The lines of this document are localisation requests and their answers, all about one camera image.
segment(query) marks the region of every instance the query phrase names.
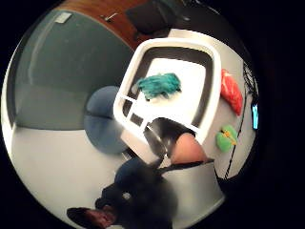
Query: green object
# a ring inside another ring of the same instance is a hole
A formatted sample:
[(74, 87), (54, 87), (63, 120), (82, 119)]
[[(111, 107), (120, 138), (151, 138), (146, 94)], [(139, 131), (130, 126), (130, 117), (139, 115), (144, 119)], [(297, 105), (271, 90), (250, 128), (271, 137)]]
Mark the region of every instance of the green object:
[(221, 132), (216, 135), (216, 144), (219, 150), (227, 153), (237, 144), (237, 132), (231, 125), (225, 125), (221, 128)]
[(175, 73), (164, 73), (140, 78), (133, 86), (132, 92), (136, 94), (140, 90), (147, 100), (163, 95), (169, 98), (169, 94), (181, 92), (180, 80)]

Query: wooden panel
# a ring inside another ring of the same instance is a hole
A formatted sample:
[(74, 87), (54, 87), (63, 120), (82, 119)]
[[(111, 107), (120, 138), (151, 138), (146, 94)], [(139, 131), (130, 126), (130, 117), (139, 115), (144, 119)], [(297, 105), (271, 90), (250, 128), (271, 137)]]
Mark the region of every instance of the wooden panel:
[[(140, 43), (151, 37), (140, 34), (135, 40), (136, 28), (125, 15), (125, 11), (144, 2), (146, 0), (66, 0), (57, 9), (77, 11), (92, 17), (135, 50)], [(118, 14), (108, 22), (102, 18), (102, 15), (108, 17), (115, 12)]]

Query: blue cushion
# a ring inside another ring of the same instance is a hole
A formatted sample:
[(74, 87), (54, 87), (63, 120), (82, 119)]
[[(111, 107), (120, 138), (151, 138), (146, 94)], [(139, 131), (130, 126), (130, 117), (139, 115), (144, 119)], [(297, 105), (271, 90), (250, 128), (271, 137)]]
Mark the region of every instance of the blue cushion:
[(109, 86), (96, 91), (87, 103), (84, 127), (86, 134), (100, 152), (120, 154), (128, 146), (121, 140), (122, 126), (113, 117), (113, 102), (118, 88)]

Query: blue light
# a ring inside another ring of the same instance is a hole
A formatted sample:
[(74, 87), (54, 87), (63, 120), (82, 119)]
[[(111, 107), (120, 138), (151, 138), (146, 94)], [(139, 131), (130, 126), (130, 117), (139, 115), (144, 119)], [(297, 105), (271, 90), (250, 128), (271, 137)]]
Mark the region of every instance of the blue light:
[(252, 115), (253, 115), (253, 127), (255, 130), (258, 128), (258, 111), (257, 104), (252, 106)]

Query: dark clothing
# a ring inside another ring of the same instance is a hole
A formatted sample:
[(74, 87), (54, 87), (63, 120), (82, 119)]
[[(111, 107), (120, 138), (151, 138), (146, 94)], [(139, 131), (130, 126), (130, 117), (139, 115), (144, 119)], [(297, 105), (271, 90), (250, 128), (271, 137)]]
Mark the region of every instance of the dark clothing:
[(126, 229), (172, 228), (177, 199), (171, 184), (139, 158), (126, 162), (114, 184), (105, 188), (95, 207), (105, 205), (117, 211), (115, 224)]

